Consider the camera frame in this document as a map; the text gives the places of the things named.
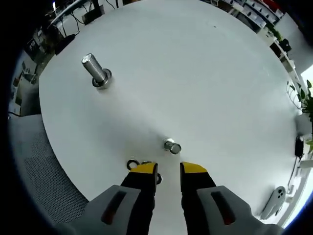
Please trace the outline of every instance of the black cable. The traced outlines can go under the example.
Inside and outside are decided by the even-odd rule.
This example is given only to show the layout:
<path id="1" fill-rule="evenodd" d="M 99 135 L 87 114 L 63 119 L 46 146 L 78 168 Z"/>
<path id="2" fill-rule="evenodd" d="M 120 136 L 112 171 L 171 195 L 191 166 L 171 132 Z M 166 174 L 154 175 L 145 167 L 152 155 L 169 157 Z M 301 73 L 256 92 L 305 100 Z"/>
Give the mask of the black cable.
<path id="1" fill-rule="evenodd" d="M 86 10 L 86 12 L 88 12 L 87 8 L 83 5 L 83 8 Z"/>
<path id="2" fill-rule="evenodd" d="M 92 4 L 92 0 L 90 0 L 89 12 L 91 11 L 91 4 Z"/>
<path id="3" fill-rule="evenodd" d="M 108 4 L 110 4 L 110 5 L 111 5 L 111 7 L 113 7 L 113 9 L 115 10 L 115 7 L 114 7 L 111 3 L 109 3 L 109 1 L 108 1 L 108 0 L 106 0 L 106 2 L 107 2 Z"/>
<path id="4" fill-rule="evenodd" d="M 291 173 L 291 176 L 290 176 L 289 181 L 288 181 L 288 184 L 287 184 L 289 191 L 290 191 L 289 184 L 290 184 L 291 179 L 292 179 L 292 177 L 293 177 L 294 170 L 295 170 L 295 168 L 296 168 L 295 166 L 296 166 L 296 163 L 297 163 L 297 159 L 298 159 L 298 158 L 299 158 L 299 162 L 300 162 L 302 157 L 296 157 L 296 158 L 295 158 L 294 165 L 293 165 L 293 169 L 292 169 L 292 173 Z"/>
<path id="5" fill-rule="evenodd" d="M 70 15 L 71 15 L 72 17 L 74 17 L 74 19 L 75 19 L 75 21 L 76 21 L 76 25 L 77 25 L 77 30 L 78 30 L 78 32 L 79 32 L 80 30 L 79 30 L 79 25 L 78 25 L 78 21 L 77 21 L 76 17 L 74 16 L 73 12 L 72 12 Z"/>
<path id="6" fill-rule="evenodd" d="M 8 114 L 13 114 L 13 115 L 15 115 L 15 116 L 17 116 L 17 117 L 20 117 L 20 115 L 18 115 L 18 114 L 15 114 L 15 113 L 13 113 L 13 112 L 8 112 Z"/>
<path id="7" fill-rule="evenodd" d="M 76 20 L 76 21 L 78 21 L 79 23 L 81 23 L 81 24 L 85 25 L 83 22 L 81 22 L 79 19 L 77 19 L 77 18 L 74 16 L 74 13 L 73 13 L 73 12 L 71 13 L 71 16 L 72 16 L 72 17 L 74 17 L 74 18 L 75 18 L 75 20 Z"/>
<path id="8" fill-rule="evenodd" d="M 67 33 L 65 32 L 64 25 L 63 25 L 63 16 L 60 18 L 60 20 L 61 20 L 61 23 L 62 23 L 62 28 L 63 28 L 63 31 L 64 31 L 64 35 L 65 35 L 65 37 L 67 37 Z"/>

